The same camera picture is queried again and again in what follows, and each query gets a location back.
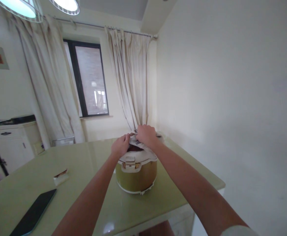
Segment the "smartphone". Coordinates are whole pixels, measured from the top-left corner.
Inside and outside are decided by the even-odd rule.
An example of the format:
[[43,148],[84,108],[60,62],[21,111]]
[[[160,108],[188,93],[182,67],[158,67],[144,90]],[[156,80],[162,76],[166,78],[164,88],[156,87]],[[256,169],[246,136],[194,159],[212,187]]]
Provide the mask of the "smartphone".
[[38,224],[48,204],[55,195],[56,189],[42,193],[38,196],[10,236],[23,236],[30,234]]

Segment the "rice cooker lid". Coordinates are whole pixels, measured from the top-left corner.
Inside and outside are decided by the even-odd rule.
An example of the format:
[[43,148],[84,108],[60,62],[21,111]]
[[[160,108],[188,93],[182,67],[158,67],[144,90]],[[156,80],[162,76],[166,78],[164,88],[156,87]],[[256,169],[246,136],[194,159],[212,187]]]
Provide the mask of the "rice cooker lid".
[[129,151],[129,152],[126,152],[126,154],[120,158],[120,161],[124,163],[126,162],[148,163],[150,161],[156,161],[156,160],[157,160],[157,157],[155,155],[145,150]]

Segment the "window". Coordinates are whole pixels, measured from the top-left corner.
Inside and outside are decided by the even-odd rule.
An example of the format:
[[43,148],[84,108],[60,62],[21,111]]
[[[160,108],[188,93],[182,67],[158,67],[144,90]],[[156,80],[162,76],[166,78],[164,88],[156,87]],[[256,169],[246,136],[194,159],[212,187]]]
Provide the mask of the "window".
[[79,116],[108,115],[101,47],[64,39],[79,106]]

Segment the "forearm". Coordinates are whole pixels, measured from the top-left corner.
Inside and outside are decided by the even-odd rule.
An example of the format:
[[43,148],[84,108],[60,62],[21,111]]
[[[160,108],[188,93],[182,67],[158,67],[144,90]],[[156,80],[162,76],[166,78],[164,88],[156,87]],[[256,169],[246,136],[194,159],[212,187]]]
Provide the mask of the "forearm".
[[53,235],[92,235],[118,157],[110,155],[61,220]]
[[160,142],[151,147],[191,205],[209,236],[233,226],[247,226],[215,188],[184,159]]

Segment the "electrical outlet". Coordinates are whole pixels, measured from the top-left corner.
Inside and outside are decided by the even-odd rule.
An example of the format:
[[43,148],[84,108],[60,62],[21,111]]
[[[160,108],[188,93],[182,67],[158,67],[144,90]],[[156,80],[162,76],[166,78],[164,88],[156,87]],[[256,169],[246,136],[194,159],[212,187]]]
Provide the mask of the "electrical outlet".
[[33,146],[34,146],[35,155],[39,155],[40,153],[45,151],[45,149],[43,148],[42,142],[37,142]]

